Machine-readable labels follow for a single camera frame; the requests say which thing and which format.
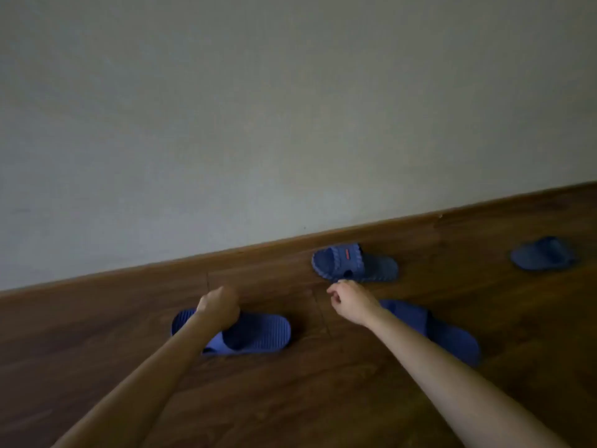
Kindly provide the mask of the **person's left hand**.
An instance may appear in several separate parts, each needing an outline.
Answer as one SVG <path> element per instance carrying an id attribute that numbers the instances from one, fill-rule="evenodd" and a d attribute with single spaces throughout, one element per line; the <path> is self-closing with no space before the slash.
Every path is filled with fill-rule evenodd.
<path id="1" fill-rule="evenodd" d="M 201 325 L 209 327 L 214 334 L 227 330 L 234 325 L 220 324 L 219 288 L 202 296 L 195 312 L 195 316 Z"/>

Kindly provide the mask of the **person's right hand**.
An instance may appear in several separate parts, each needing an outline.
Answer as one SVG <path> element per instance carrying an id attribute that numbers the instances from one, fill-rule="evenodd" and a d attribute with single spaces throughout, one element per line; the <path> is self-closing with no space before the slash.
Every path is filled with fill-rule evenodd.
<path id="1" fill-rule="evenodd" d="M 384 310 L 377 299 L 353 280 L 341 279 L 326 289 L 336 313 L 354 324 L 369 328 Z"/>

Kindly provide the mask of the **person's right forearm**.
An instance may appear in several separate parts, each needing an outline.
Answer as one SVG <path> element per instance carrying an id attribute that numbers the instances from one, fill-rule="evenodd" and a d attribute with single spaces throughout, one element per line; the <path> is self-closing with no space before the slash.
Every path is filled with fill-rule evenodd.
<path id="1" fill-rule="evenodd" d="M 392 352 L 467 448 L 570 448 L 477 371 L 385 309 L 365 326 Z"/>

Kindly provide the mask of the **person's left forearm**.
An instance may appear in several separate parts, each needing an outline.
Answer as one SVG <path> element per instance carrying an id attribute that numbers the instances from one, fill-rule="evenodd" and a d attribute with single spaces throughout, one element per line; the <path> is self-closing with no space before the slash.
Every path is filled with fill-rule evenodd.
<path id="1" fill-rule="evenodd" d="M 192 362 L 219 331 L 215 316 L 196 311 L 52 448 L 138 448 Z"/>

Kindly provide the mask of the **blue slipper with red label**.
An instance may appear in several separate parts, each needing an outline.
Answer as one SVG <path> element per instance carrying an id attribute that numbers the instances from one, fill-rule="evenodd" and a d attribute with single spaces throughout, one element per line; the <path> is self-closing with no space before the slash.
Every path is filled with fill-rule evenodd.
<path id="1" fill-rule="evenodd" d="M 395 260 L 385 255 L 363 252 L 361 246 L 341 244 L 314 252 L 313 270 L 330 282 L 341 279 L 356 282 L 388 282 L 398 279 L 399 267 Z"/>

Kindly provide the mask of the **blue ribbed slipper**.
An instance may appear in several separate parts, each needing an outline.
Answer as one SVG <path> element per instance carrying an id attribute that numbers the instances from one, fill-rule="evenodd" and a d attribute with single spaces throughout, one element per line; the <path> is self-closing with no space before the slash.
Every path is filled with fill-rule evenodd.
<path id="1" fill-rule="evenodd" d="M 546 236 L 527 242 L 509 253 L 511 262 L 525 271 L 554 271 L 572 267 L 577 255 L 560 238 Z"/>
<path id="2" fill-rule="evenodd" d="M 201 325 L 195 316 L 186 315 L 183 323 L 175 317 L 178 329 L 160 347 L 155 360 L 172 361 L 185 368 L 198 354 L 237 355 L 270 353 L 286 347 L 291 338 L 291 326 L 286 318 L 272 314 L 247 314 L 241 311 L 238 321 L 227 330 L 213 333 Z"/>
<path id="3" fill-rule="evenodd" d="M 468 331 L 437 319 L 429 309 L 400 300 L 382 299 L 380 306 L 470 367 L 478 367 L 481 349 Z"/>

